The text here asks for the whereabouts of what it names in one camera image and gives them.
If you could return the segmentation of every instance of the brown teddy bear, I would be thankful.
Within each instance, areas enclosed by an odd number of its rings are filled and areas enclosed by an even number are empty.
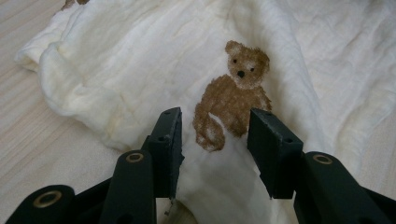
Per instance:
[[[223,75],[207,85],[192,122],[196,142],[208,151],[224,147],[220,122],[234,136],[241,137],[248,131],[250,108],[271,110],[271,101],[261,86],[269,71],[268,56],[260,49],[250,49],[232,40],[225,51],[229,55],[230,76]]]

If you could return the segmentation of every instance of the teddy bear leg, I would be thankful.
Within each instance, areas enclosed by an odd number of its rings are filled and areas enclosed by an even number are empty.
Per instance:
[[[224,127],[235,137],[241,137],[248,131],[249,113],[240,113],[238,116],[223,117]]]
[[[265,95],[265,104],[267,105],[267,111],[271,111],[272,110],[272,106],[271,106],[271,100]]]
[[[195,141],[207,151],[218,151],[224,148],[225,136],[222,127],[207,114],[204,119],[194,119]]]

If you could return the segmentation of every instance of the teddy bear arm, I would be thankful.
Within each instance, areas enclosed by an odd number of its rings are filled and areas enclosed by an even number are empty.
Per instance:
[[[225,136],[221,126],[210,117],[209,113],[196,106],[192,125],[196,131],[195,141],[208,151],[221,150],[225,144]]]
[[[224,127],[235,137],[241,137],[248,131],[249,108],[242,106],[220,116]]]
[[[259,87],[259,98],[261,99],[261,109],[271,111],[271,100],[268,98],[262,87]]]

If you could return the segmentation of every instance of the white cloth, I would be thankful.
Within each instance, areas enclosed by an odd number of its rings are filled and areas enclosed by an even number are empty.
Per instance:
[[[304,151],[333,154],[357,174],[372,129],[396,105],[395,5],[95,0],[57,13],[16,61],[38,72],[54,111],[114,148],[140,148],[159,114],[180,106],[177,197],[200,223],[291,223],[290,203],[269,200],[246,136],[226,133],[212,153],[195,143],[194,108],[213,78],[229,74],[227,41],[260,48],[274,114]]]

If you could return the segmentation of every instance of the white fabric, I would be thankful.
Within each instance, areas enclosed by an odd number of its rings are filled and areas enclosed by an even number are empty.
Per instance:
[[[260,48],[274,114],[304,151],[333,154],[355,175],[372,129],[395,108],[395,15],[392,1],[92,0],[57,13],[16,61],[38,71],[54,111],[114,148],[140,148],[159,114],[180,106],[177,197],[199,223],[291,223],[290,203],[269,200],[245,136],[226,133],[212,153],[195,143],[195,105],[229,73],[227,41]]]

